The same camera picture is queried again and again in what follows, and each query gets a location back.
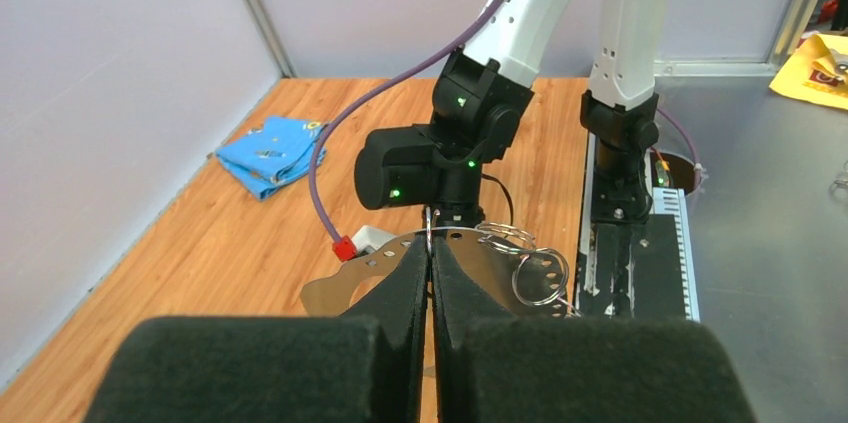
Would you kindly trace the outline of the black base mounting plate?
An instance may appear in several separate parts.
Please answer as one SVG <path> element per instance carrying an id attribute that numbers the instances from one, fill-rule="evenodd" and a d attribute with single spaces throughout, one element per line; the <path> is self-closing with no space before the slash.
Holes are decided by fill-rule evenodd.
<path id="1" fill-rule="evenodd" d="M 601 196 L 601 180 L 594 175 L 596 147 L 591 135 L 573 285 L 575 307 L 587 317 L 687 319 L 674 219 L 652 214 L 655 187 L 682 188 L 669 176 L 656 176 L 659 160 L 647 154 L 643 185 L 651 191 L 652 206 L 645 222 L 625 222 L 624 208 L 609 206 Z"/>

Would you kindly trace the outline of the metal split keyring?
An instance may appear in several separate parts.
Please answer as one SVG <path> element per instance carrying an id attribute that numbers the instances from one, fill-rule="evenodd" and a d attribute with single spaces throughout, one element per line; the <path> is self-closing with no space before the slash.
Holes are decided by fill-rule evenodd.
<path id="1" fill-rule="evenodd" d="M 437 226 L 439 210 L 431 206 L 425 207 L 425 243 L 426 251 L 429 258 L 433 255 L 433 231 Z"/>

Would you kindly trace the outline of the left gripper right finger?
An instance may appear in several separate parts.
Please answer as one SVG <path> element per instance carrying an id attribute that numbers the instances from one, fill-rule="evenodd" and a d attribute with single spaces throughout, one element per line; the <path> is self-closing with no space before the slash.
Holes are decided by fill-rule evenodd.
<path id="1" fill-rule="evenodd" d="M 731 360 L 687 320 L 518 317 L 431 254 L 443 422 L 752 422 Z"/>

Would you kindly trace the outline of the yellow cloth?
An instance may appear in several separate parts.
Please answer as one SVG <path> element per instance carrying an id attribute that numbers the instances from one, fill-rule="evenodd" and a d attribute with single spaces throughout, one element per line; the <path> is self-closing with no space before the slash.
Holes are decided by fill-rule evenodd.
<path id="1" fill-rule="evenodd" d="M 809 33 L 769 84 L 780 96 L 847 110 L 847 32 Z"/>

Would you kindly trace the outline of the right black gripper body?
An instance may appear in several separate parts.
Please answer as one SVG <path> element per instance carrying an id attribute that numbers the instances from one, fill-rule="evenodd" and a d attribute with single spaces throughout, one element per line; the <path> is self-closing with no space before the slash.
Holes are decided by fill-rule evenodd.
<path id="1" fill-rule="evenodd" d="M 474 228 L 485 219 L 485 213 L 479 205 L 427 206 L 421 211 L 422 227 L 463 227 Z"/>

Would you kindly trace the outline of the folded blue cloth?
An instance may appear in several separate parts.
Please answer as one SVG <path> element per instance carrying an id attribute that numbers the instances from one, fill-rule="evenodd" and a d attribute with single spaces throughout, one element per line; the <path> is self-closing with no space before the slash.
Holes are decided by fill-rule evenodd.
<path id="1" fill-rule="evenodd" d="M 308 174 L 325 127 L 319 121 L 270 116 L 219 147 L 215 156 L 251 195 L 264 201 Z"/>

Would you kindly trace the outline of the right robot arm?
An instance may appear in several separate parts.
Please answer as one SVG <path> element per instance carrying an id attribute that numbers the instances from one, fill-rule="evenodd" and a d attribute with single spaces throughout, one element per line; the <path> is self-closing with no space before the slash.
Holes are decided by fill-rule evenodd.
<path id="1" fill-rule="evenodd" d="M 427 205 L 474 226 L 482 168 L 503 158 L 534 95 L 540 65 L 570 0 L 490 0 L 441 54 L 425 124 L 377 129 L 354 167 L 369 210 Z M 579 120 L 596 140 L 590 218 L 641 224 L 651 211 L 645 156 L 657 142 L 654 63 L 668 0 L 601 0 L 600 46 Z"/>

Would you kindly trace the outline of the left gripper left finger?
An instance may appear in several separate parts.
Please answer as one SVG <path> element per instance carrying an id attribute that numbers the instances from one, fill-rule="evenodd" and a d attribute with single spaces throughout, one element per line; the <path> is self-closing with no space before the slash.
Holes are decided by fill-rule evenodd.
<path id="1" fill-rule="evenodd" d="M 396 268 L 335 317 L 162 316 L 114 353 L 88 422 L 415 422 L 429 261 Z"/>

